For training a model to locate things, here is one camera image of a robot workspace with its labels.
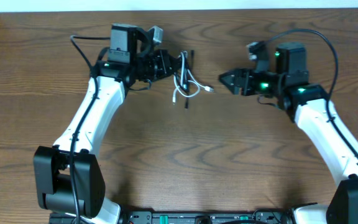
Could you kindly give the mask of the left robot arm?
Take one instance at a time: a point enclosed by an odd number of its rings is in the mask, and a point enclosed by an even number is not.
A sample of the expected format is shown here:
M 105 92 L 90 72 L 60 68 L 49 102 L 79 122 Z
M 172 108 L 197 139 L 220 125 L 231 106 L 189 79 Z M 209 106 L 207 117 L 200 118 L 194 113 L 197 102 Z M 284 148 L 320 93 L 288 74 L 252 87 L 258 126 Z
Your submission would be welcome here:
M 98 155 L 107 128 L 135 82 L 151 86 L 173 75 L 178 59 L 160 49 L 163 30 L 113 24 L 109 45 L 88 64 L 86 95 L 63 134 L 34 154 L 39 206 L 56 223 L 120 223 L 121 207 L 106 196 Z

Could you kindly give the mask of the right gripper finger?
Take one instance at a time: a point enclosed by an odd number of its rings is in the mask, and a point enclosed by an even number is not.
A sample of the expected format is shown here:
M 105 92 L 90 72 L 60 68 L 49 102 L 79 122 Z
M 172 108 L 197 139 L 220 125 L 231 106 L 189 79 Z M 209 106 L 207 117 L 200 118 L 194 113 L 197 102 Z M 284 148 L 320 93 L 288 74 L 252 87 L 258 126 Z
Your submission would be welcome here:
M 220 82 L 233 82 L 239 74 L 240 69 L 235 68 L 219 75 Z
M 221 83 L 232 93 L 239 94 L 240 88 L 236 85 L 236 79 L 234 77 L 223 77 Z

